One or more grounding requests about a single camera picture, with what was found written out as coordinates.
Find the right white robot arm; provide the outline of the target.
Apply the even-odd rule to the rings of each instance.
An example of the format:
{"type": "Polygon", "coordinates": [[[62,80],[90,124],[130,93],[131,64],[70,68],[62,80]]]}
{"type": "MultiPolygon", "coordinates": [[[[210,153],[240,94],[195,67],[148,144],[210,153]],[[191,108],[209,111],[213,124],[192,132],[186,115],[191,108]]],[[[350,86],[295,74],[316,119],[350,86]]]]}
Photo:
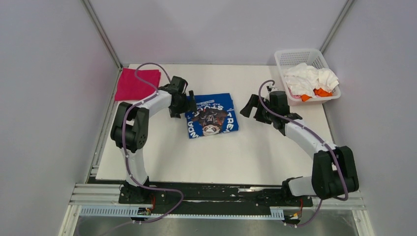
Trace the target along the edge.
{"type": "Polygon", "coordinates": [[[308,177],[292,177],[283,181],[281,199],[294,205],[301,196],[316,196],[321,200],[330,198],[345,201],[349,193],[359,188],[352,150],[326,142],[308,128],[303,118],[290,111],[283,91],[272,91],[267,98],[251,95],[248,110],[256,108],[256,121],[272,124],[283,136],[294,141],[313,161],[308,177]]]}

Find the blue t shirt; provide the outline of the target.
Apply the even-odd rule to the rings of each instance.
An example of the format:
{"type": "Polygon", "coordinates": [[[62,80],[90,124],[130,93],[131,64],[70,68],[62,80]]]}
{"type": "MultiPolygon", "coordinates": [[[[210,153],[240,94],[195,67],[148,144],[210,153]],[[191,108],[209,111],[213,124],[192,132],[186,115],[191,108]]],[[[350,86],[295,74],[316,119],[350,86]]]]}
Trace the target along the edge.
{"type": "Polygon", "coordinates": [[[190,139],[239,130],[233,99],[229,93],[196,95],[195,101],[197,112],[185,113],[190,139]]]}

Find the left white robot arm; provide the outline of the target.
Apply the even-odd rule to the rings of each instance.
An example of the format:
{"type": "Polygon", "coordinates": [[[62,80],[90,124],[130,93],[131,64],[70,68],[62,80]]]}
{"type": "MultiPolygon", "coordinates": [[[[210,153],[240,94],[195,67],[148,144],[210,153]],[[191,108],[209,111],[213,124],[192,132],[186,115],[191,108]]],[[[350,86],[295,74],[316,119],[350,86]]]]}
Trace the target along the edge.
{"type": "Polygon", "coordinates": [[[152,85],[154,92],[136,104],[121,102],[111,128],[110,137],[121,150],[126,180],[122,184],[119,203],[144,204],[157,197],[178,196],[192,201],[238,201],[244,199],[238,190],[242,185],[225,183],[192,183],[150,181],[144,164],[143,149],[149,137],[149,120],[167,108],[172,118],[197,111],[193,91],[185,92],[188,82],[174,76],[164,86],[152,85]]]}

